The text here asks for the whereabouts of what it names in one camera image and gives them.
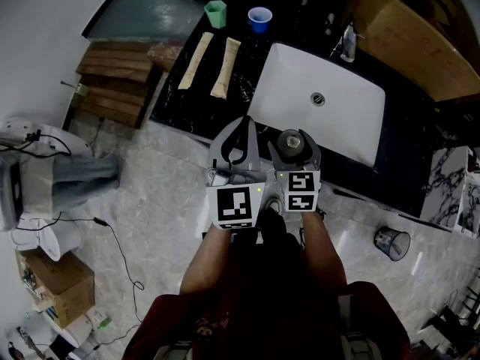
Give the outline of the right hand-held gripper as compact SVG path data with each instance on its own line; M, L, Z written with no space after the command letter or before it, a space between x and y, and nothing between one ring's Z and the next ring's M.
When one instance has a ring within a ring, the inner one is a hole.
M318 195L321 189L320 161L321 151L314 139L304 130L299 129L304 141L311 149L311 156L304 162L306 169L294 170L297 148L286 141L273 143L268 141L277 191L287 212L314 212L317 209Z

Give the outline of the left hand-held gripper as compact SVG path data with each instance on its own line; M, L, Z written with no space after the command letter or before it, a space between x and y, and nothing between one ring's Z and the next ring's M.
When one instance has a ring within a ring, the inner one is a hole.
M237 147L241 157L230 160ZM212 141L208 153L206 195L212 223L220 230L256 226L265 192L266 176L260 170L255 121L248 115L229 123Z

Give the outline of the small glass jar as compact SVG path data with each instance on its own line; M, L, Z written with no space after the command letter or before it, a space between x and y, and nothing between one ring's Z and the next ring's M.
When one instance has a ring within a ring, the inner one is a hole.
M306 161L309 157L308 148L304 136L297 130L285 130L276 142L277 150L282 161L293 164Z

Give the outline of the person's left forearm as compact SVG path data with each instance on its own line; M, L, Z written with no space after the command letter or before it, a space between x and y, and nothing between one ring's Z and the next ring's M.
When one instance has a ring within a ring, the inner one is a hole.
M181 294L206 293L216 287L225 268L231 238L229 229L209 227L184 273Z

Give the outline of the person's right forearm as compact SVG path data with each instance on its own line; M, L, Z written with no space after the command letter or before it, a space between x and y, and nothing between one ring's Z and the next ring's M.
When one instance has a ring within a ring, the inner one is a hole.
M325 296L338 293L347 285L347 279L323 219L316 212L303 212L301 218L307 264L314 282Z

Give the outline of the white sink basin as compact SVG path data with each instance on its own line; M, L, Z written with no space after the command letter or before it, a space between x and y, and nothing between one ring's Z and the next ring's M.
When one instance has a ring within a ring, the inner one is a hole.
M372 167L385 100L382 88L358 74L273 43L247 114L279 131L302 129L317 145Z

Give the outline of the beige tube packet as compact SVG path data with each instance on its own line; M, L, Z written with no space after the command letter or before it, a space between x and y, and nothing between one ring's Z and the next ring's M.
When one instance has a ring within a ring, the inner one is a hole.
M231 37L226 39L226 48L223 57L223 63L218 78L211 90L211 96L215 98L227 99L230 78L233 72L233 65L236 60L237 53L241 42Z
M202 37L199 40L199 43L196 46L196 49L193 52L190 63L187 67L187 70L184 73L184 76L181 79L181 82L178 85L179 90L186 90L191 87L191 84L194 80L197 68L202 61L202 58L212 40L214 34L211 32L204 32Z

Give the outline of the blue plastic cup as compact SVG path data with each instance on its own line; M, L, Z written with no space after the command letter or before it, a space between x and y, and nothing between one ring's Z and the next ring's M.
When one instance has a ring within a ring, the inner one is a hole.
M273 13L266 7L252 7L247 17L250 20L252 31L256 34L267 32Z

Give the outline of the green plastic cup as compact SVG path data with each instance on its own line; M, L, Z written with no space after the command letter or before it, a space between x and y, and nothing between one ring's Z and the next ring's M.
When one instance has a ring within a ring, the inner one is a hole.
M227 5L221 0L209 1L204 11L208 17L211 27L222 29L227 24Z

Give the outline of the wooden plank pallet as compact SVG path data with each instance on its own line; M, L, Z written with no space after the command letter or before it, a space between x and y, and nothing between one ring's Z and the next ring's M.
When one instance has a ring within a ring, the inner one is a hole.
M73 93L63 129L70 127L77 112L139 129L162 75L147 56L152 45L139 41L91 43L76 68L79 83L88 86L88 95Z

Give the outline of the person's red shirt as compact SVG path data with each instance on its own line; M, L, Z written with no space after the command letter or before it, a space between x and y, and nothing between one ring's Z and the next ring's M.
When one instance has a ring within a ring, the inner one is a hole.
M351 301L352 329L382 360L410 360L408 334L379 289L357 281L323 295L292 238L232 247L208 292L158 296L122 360L157 360L176 344L190 344L192 360L344 360L342 296Z

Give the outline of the large open cardboard box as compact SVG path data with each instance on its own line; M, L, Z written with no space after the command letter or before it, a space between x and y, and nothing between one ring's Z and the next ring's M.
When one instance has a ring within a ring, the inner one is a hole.
M416 84L434 101L480 95L480 43L459 0L436 0L425 19L401 0L345 0L358 49Z

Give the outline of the small cardboard box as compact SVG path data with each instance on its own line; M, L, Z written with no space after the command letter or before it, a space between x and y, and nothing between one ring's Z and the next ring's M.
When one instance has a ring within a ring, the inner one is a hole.
M41 249L17 251L16 262L33 306L60 329L95 306L95 273L73 253L56 262Z

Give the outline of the silver round-faced appliance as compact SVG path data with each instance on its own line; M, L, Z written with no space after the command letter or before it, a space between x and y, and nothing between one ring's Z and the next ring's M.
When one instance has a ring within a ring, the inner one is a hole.
M20 160L10 152L0 153L0 232L16 228L22 214Z

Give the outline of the grey pedestal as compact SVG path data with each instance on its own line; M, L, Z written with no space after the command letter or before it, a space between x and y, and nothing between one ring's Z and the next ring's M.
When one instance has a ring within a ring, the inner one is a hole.
M19 153L23 214L54 218L119 186L116 154L94 157L82 138L41 125L39 140Z

